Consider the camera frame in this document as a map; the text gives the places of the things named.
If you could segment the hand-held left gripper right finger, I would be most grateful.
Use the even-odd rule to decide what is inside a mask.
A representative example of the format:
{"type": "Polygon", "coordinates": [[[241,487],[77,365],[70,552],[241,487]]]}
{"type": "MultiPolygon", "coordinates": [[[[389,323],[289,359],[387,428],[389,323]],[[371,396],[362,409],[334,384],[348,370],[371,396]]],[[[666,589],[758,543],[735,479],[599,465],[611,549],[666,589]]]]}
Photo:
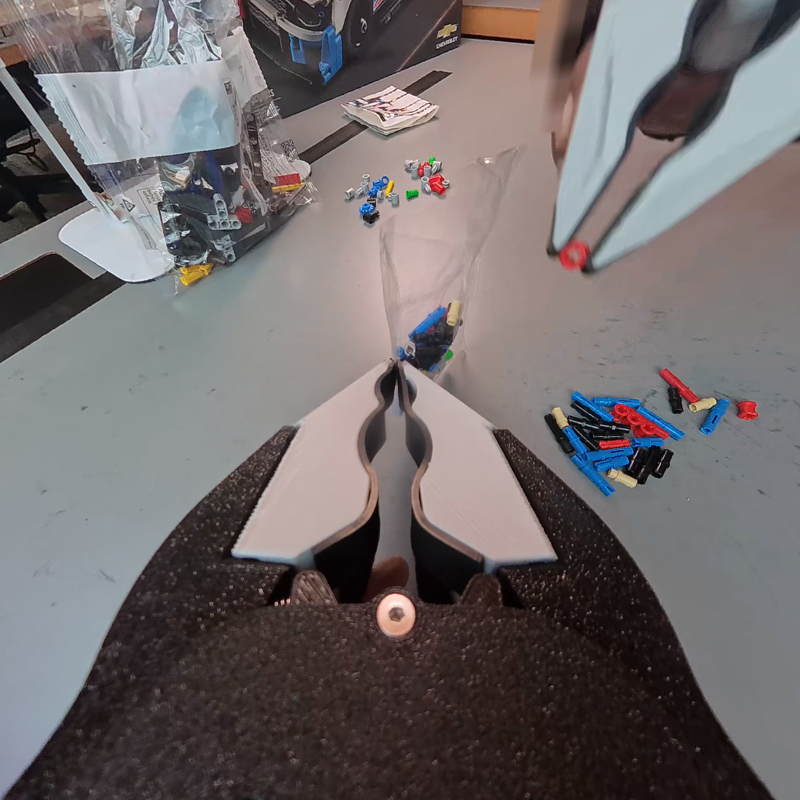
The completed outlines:
{"type": "Polygon", "coordinates": [[[405,362],[398,396],[417,465],[410,535],[420,598],[451,603],[474,576],[554,564],[555,547],[495,426],[405,362]]]}

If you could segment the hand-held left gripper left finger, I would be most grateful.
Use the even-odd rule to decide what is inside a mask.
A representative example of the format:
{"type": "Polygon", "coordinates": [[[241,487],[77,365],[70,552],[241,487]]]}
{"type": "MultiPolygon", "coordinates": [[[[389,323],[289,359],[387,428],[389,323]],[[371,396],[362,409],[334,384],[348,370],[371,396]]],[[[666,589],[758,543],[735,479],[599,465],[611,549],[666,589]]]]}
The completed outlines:
{"type": "Polygon", "coordinates": [[[375,455],[395,397],[396,363],[379,363],[299,421],[231,555],[315,569],[343,603],[363,600],[380,533],[375,455]]]}

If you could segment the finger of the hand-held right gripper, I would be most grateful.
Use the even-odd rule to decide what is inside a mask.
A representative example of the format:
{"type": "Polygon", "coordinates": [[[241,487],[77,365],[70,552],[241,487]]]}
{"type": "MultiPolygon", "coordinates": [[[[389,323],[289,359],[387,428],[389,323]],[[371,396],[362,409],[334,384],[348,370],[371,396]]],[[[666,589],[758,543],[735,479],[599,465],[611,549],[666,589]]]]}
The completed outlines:
{"type": "Polygon", "coordinates": [[[646,245],[798,137],[798,2],[776,2],[755,51],[597,241],[583,271],[646,245]]]}
{"type": "Polygon", "coordinates": [[[562,165],[549,255],[574,238],[610,185],[645,106],[682,60],[696,5],[603,3],[562,165]]]}

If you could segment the bagged mixed connector pieces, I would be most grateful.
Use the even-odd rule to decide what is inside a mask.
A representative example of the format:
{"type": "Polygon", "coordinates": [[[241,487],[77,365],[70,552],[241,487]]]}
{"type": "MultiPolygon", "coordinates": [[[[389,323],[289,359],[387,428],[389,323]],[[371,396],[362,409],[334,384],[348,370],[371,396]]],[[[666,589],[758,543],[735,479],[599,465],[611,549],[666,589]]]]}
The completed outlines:
{"type": "Polygon", "coordinates": [[[430,377],[454,356],[454,342],[463,326],[463,304],[452,301],[433,309],[395,348],[395,356],[430,377]]]}

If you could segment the pile of coloured connector pins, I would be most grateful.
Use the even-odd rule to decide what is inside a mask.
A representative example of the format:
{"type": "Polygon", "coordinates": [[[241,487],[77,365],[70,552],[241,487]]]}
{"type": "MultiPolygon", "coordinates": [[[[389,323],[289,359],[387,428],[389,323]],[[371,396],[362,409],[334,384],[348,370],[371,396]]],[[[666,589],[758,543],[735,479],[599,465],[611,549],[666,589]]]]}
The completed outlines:
{"type": "MultiPolygon", "coordinates": [[[[759,417],[758,405],[748,398],[702,396],[668,368],[657,376],[669,412],[695,415],[701,435],[713,435],[729,415],[745,422],[759,417]]],[[[567,404],[567,409],[548,410],[543,421],[561,452],[605,497],[621,486],[636,489],[652,478],[663,479],[672,466],[675,444],[685,437],[685,430],[640,397],[573,391],[567,404]]]]}

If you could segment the small clear plastic bag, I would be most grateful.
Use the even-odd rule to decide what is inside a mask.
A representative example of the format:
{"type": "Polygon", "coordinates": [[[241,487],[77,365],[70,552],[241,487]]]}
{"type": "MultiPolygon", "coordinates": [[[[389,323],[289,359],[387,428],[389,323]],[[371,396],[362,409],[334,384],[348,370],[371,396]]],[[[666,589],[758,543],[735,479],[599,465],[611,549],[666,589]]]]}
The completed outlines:
{"type": "Polygon", "coordinates": [[[452,301],[463,304],[455,356],[433,377],[419,371],[428,378],[439,379],[465,350],[465,320],[483,247],[524,153],[525,146],[517,145],[445,174],[451,187],[444,198],[420,197],[381,229],[382,292],[394,358],[396,346],[433,309],[452,301]]]}

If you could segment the person's right hand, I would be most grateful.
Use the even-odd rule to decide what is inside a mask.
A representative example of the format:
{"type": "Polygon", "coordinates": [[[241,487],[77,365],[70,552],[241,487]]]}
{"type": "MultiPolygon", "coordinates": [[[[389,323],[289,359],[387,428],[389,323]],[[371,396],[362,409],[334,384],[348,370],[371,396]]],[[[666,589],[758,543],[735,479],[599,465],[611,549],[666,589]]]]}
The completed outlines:
{"type": "Polygon", "coordinates": [[[541,2],[532,76],[542,89],[542,129],[562,168],[574,126],[602,1],[541,2]]]}

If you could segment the person's left hand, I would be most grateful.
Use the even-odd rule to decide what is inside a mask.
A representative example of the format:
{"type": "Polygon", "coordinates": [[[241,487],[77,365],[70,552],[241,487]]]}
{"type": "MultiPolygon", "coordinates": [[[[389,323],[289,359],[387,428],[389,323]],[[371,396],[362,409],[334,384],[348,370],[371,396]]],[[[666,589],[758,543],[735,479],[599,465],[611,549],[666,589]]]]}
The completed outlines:
{"type": "Polygon", "coordinates": [[[410,567],[404,557],[394,555],[376,563],[370,572],[362,598],[369,603],[391,589],[405,589],[410,579],[410,567]]]}

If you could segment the wooden board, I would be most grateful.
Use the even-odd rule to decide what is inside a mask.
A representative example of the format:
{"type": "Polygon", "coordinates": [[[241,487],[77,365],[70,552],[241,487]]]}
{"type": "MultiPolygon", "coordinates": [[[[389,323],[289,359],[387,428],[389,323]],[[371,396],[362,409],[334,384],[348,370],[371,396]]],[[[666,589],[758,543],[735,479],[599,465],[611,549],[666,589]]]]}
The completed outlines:
{"type": "Polygon", "coordinates": [[[508,43],[534,43],[539,1],[464,1],[462,35],[465,38],[508,43]]]}

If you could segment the scatter of small mixed pieces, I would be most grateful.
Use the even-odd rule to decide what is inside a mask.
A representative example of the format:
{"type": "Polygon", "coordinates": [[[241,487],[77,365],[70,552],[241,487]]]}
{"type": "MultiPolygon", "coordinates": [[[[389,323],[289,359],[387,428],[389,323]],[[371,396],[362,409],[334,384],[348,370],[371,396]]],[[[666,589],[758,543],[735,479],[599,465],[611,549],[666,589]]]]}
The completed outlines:
{"type": "Polygon", "coordinates": [[[444,198],[450,191],[451,180],[435,157],[404,159],[402,167],[402,172],[362,175],[357,185],[342,193],[365,227],[374,227],[404,204],[417,203],[422,197],[444,198]]]}

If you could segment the folded instruction booklet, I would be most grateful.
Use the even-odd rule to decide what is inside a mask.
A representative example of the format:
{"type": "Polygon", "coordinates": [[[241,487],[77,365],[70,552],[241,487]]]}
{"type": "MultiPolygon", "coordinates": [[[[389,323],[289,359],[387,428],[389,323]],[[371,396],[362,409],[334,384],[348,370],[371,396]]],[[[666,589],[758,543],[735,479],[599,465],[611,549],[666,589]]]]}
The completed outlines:
{"type": "Polygon", "coordinates": [[[382,92],[345,102],[342,110],[348,119],[389,136],[431,121],[439,105],[392,85],[382,92]]]}

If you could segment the black toy car set box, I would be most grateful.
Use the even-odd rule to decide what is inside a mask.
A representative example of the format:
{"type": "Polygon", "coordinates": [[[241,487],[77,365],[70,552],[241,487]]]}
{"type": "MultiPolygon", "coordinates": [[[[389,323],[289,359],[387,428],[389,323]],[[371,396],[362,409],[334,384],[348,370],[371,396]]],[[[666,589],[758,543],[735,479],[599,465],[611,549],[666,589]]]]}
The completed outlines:
{"type": "Polygon", "coordinates": [[[462,1],[243,1],[284,118],[459,47],[462,1]]]}

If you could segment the large clear bag of parts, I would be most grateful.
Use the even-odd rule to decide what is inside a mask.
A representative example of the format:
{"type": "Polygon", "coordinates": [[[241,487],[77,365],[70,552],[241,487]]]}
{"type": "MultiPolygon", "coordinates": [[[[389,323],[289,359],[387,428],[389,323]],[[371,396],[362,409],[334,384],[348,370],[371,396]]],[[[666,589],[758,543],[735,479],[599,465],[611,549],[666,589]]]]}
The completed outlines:
{"type": "Polygon", "coordinates": [[[176,285],[233,265],[317,200],[243,23],[220,61],[125,71],[103,2],[2,2],[4,23],[97,195],[176,285]]]}

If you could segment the white stand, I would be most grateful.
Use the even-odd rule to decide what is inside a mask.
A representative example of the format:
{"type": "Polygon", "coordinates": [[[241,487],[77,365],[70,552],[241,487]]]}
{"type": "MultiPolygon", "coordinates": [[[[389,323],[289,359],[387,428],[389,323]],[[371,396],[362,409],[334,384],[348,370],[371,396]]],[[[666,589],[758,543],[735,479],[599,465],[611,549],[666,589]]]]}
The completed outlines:
{"type": "Polygon", "coordinates": [[[165,265],[160,252],[147,249],[133,225],[121,222],[93,191],[15,78],[9,73],[5,63],[1,65],[1,81],[3,88],[25,115],[28,123],[62,165],[66,177],[90,203],[90,210],[77,215],[59,229],[59,241],[125,283],[151,283],[168,275],[172,268],[165,265]]]}

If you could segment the crumpled clear plastic bag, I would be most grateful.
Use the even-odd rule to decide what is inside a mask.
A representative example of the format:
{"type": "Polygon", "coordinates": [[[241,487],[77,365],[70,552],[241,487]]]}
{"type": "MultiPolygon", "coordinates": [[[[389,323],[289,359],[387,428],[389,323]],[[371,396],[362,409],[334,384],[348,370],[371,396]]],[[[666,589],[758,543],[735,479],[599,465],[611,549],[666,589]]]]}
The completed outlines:
{"type": "Polygon", "coordinates": [[[220,61],[226,37],[243,25],[236,1],[111,1],[102,7],[121,71],[220,61]]]}

